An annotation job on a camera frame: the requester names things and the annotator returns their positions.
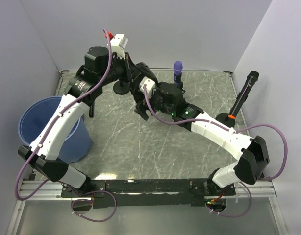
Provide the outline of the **blue plastic trash bin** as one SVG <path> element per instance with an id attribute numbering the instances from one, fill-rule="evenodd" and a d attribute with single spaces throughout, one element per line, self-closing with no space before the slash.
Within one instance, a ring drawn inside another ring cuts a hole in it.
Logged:
<path id="1" fill-rule="evenodd" d="M 18 134 L 25 145 L 30 145 L 43 131 L 56 111 L 61 96 L 50 96 L 30 106 L 18 124 Z M 59 153 L 59 158 L 67 163 L 79 162 L 89 151 L 91 138 L 82 115 L 67 136 Z"/>

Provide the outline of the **black trash bag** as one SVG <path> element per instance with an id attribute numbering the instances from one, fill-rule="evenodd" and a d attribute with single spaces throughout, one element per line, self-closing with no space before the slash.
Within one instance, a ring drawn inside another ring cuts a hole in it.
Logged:
<path id="1" fill-rule="evenodd" d="M 149 69 L 149 67 L 140 62 L 132 67 L 132 78 L 133 80 L 129 83 L 129 89 L 131 94 L 133 95 L 134 101 L 138 104 L 140 101 L 144 99 L 144 96 L 140 92 L 139 85 L 144 77 L 149 78 L 150 80 L 154 81 L 156 85 L 158 84 L 157 77 L 155 74 Z"/>

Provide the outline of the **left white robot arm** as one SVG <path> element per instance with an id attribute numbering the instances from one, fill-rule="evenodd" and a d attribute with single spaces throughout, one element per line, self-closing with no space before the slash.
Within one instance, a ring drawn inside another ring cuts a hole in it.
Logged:
<path id="1" fill-rule="evenodd" d="M 74 193 L 84 197 L 90 192 L 91 179 L 81 171 L 59 159 L 59 153 L 76 122 L 86 113 L 92 114 L 95 99 L 105 85 L 120 81 L 128 86 L 138 104 L 144 96 L 140 90 L 143 79 L 152 78 L 148 66 L 132 62 L 127 52 L 116 53 L 106 47 L 91 47 L 84 56 L 84 64 L 69 81 L 61 101 L 43 131 L 28 146 L 22 145 L 18 154 L 31 166 L 53 182 L 73 187 Z"/>

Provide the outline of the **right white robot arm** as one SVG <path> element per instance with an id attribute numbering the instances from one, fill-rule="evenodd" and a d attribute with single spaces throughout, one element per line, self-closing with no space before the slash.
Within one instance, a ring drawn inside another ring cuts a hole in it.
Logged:
<path id="1" fill-rule="evenodd" d="M 146 110 L 152 115 L 157 111 L 171 115 L 173 125 L 179 125 L 214 142 L 236 160 L 234 163 L 216 169 L 209 176 L 208 191 L 220 194 L 225 187 L 236 182 L 253 185 L 260 178 L 269 163 L 265 140 L 238 133 L 211 117 L 201 108 L 186 102 L 182 90 L 166 82 L 156 83 L 144 77 L 138 91 L 144 95 L 137 109 L 147 120 Z"/>

